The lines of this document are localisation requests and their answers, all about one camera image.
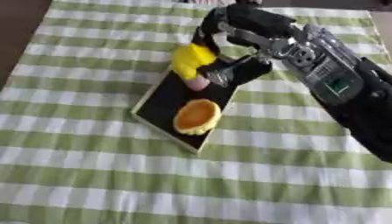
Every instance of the tablecloth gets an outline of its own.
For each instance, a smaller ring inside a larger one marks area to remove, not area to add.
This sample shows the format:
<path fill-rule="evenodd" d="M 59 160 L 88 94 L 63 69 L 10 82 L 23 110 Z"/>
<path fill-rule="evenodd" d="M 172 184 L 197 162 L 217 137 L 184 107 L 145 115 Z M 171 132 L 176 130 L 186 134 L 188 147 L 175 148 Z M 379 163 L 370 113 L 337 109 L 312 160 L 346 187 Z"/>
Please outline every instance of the tablecloth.
<path fill-rule="evenodd" d="M 279 61 L 240 87 L 199 157 L 132 120 L 208 7 L 53 1 L 0 94 L 1 221 L 390 223 L 392 165 Z M 267 10 L 323 25 L 390 69 L 366 11 Z"/>

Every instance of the green stripe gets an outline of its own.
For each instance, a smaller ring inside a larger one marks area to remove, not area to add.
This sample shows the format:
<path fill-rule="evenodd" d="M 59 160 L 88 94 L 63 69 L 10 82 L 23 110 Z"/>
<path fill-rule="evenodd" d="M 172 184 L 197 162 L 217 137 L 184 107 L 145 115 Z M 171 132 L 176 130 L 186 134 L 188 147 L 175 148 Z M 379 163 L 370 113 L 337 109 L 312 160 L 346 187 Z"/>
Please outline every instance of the green stripe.
<path fill-rule="evenodd" d="M 162 8 L 162 7 L 140 7 L 131 6 L 124 7 L 121 5 L 99 5 L 94 3 L 55 3 L 52 9 L 63 11 L 99 11 L 99 12 L 115 12 L 125 14 L 144 14 L 153 16 L 177 16 L 185 18 L 203 18 L 208 10 L 181 9 L 181 8 Z M 349 17 L 305 17 L 294 16 L 299 24 L 314 23 L 320 25 L 357 25 L 357 26 L 373 26 L 369 17 L 349 18 Z"/>
<path fill-rule="evenodd" d="M 195 25 L 178 25 L 178 24 L 154 24 L 138 22 L 114 22 L 114 21 L 96 21 L 88 19 L 73 18 L 47 18 L 43 25 L 61 25 L 77 28 L 91 28 L 102 30 L 118 31 L 139 31 L 139 32 L 166 32 L 166 33 L 192 33 L 195 31 Z"/>
<path fill-rule="evenodd" d="M 289 119 L 252 118 L 247 116 L 223 116 L 218 129 L 264 131 L 269 133 L 293 133 L 310 136 L 341 137 L 347 133 L 335 122 L 310 122 Z"/>
<path fill-rule="evenodd" d="M 12 79 L 11 86 L 13 88 L 133 95 L 143 95 L 151 87 L 149 84 L 127 81 L 74 80 L 64 78 L 38 78 L 31 76 L 15 76 Z"/>
<path fill-rule="evenodd" d="M 367 56 L 375 63 L 389 63 L 389 59 L 386 54 L 366 54 L 362 56 Z M 163 72 L 169 66 L 170 61 L 151 62 L 132 59 L 78 58 L 71 56 L 29 55 L 25 53 L 19 63 L 32 66 L 86 67 L 91 69 L 108 69 L 115 71 L 133 70 L 133 72 Z"/>
<path fill-rule="evenodd" d="M 43 186 L 71 186 L 141 193 L 173 193 L 221 199 L 264 200 L 346 207 L 392 207 L 386 188 L 260 183 L 168 174 L 1 165 L 0 181 Z"/>
<path fill-rule="evenodd" d="M 272 222 L 219 220 L 184 215 L 115 212 L 110 210 L 80 209 L 73 207 L 59 208 L 0 204 L 0 211 L 3 211 L 0 213 L 0 219 L 2 221 L 24 221 L 29 224 L 274 224 Z"/>
<path fill-rule="evenodd" d="M 28 114 L 37 117 L 61 117 L 76 120 L 123 121 L 124 117 L 129 116 L 129 109 L 4 101 L 0 108 L 0 114 L 14 116 Z M 332 137 L 346 135 L 346 132 L 334 122 L 310 122 L 246 116 L 223 116 L 218 128 Z"/>
<path fill-rule="evenodd" d="M 338 38 L 346 44 L 380 44 L 377 36 L 362 36 L 353 34 L 341 34 Z M 105 47 L 110 49 L 146 50 L 172 52 L 179 43 L 135 41 L 131 39 L 105 39 L 105 38 L 68 38 L 61 36 L 48 36 L 36 34 L 31 40 L 34 44 L 51 46 L 81 46 L 81 47 Z"/>
<path fill-rule="evenodd" d="M 196 155 L 187 152 L 169 140 L 139 140 L 130 137 L 77 136 L 13 130 L 0 130 L 0 136 L 1 146 L 196 158 Z M 200 157 L 212 161 L 238 161 L 271 165 L 335 167 L 370 171 L 392 170 L 392 164 L 384 163 L 373 155 L 345 151 L 261 149 L 209 143 L 201 152 Z"/>
<path fill-rule="evenodd" d="M 234 95 L 233 101 L 299 107 L 320 107 L 311 95 L 297 93 L 264 93 L 238 90 Z"/>

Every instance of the pastry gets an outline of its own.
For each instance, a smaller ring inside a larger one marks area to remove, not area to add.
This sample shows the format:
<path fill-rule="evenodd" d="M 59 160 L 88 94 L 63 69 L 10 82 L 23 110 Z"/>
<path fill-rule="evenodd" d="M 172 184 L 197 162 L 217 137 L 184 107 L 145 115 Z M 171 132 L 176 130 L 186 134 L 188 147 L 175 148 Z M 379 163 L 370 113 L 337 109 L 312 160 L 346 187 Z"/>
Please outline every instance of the pastry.
<path fill-rule="evenodd" d="M 189 101 L 174 117 L 174 129 L 185 135 L 204 135 L 221 118 L 221 108 L 207 99 Z"/>

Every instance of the robotic arm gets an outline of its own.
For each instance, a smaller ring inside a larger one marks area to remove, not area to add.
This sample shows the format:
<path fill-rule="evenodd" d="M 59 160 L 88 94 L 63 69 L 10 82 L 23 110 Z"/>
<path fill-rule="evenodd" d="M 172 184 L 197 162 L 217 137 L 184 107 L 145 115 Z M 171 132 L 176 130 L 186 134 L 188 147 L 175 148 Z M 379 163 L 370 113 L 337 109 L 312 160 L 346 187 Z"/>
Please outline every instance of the robotic arm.
<path fill-rule="evenodd" d="M 217 60 L 198 72 L 221 86 L 241 85 L 272 69 L 270 59 L 296 70 L 297 78 L 320 105 L 351 135 L 383 161 L 392 163 L 392 76 L 366 58 L 358 58 L 326 29 L 232 4 L 206 16 L 192 42 L 207 46 Z M 213 35 L 255 48 L 239 59 L 222 55 Z"/>

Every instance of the pink object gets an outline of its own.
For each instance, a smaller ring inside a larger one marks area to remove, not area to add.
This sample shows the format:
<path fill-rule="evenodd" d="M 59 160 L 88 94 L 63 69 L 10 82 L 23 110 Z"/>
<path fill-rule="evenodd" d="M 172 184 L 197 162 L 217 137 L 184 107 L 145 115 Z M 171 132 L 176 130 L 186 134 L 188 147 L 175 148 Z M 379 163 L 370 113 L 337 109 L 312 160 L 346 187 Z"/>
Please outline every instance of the pink object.
<path fill-rule="evenodd" d="M 192 80 L 184 80 L 184 83 L 193 91 L 200 91 L 203 90 L 210 84 L 210 80 L 204 78 L 203 76 L 199 75 Z"/>

